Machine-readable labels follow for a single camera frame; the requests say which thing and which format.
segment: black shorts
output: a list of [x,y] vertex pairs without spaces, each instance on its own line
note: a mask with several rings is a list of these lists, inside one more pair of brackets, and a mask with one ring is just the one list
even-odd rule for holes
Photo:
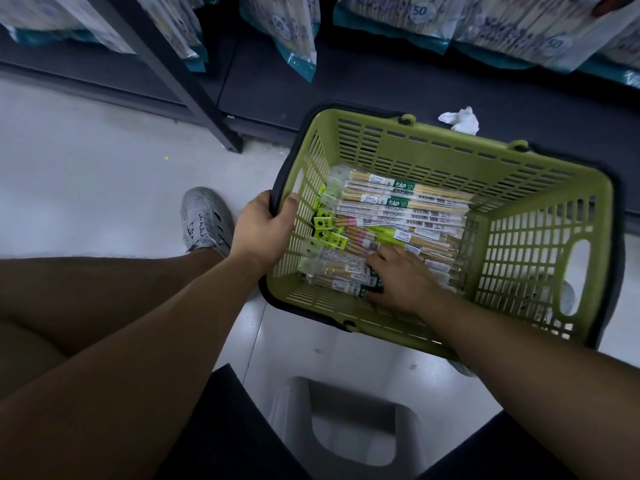
[[[575,476],[505,412],[420,480]],[[213,372],[156,479],[311,479],[267,423],[231,366]]]

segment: hand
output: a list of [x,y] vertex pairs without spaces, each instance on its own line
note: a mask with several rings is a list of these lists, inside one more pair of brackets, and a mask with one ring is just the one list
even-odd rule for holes
[[289,243],[300,197],[290,194],[277,217],[269,212],[270,190],[262,192],[240,212],[230,257],[249,258],[260,275],[275,266]]
[[462,301],[441,288],[420,258],[400,246],[380,246],[376,254],[367,258],[367,264],[378,272],[385,284],[384,293],[367,293],[367,299],[376,305],[427,318],[427,315],[445,314]]

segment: person's right arm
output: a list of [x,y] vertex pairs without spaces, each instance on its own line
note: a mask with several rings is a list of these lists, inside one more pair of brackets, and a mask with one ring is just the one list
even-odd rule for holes
[[398,246],[380,247],[368,262],[385,291],[367,297],[420,316],[576,475],[640,478],[640,369],[443,290]]

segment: person's left arm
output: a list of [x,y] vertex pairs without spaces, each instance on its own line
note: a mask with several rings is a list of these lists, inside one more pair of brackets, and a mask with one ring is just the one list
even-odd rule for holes
[[186,424],[236,316],[276,265],[298,209],[269,193],[231,254],[169,301],[0,402],[0,477],[151,477]]

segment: forearm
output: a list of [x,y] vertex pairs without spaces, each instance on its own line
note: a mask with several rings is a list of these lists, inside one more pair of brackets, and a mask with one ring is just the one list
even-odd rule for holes
[[638,369],[466,302],[446,303],[424,319],[579,476],[637,476]]
[[251,260],[225,259],[165,304],[5,398],[0,477],[153,475],[260,272]]

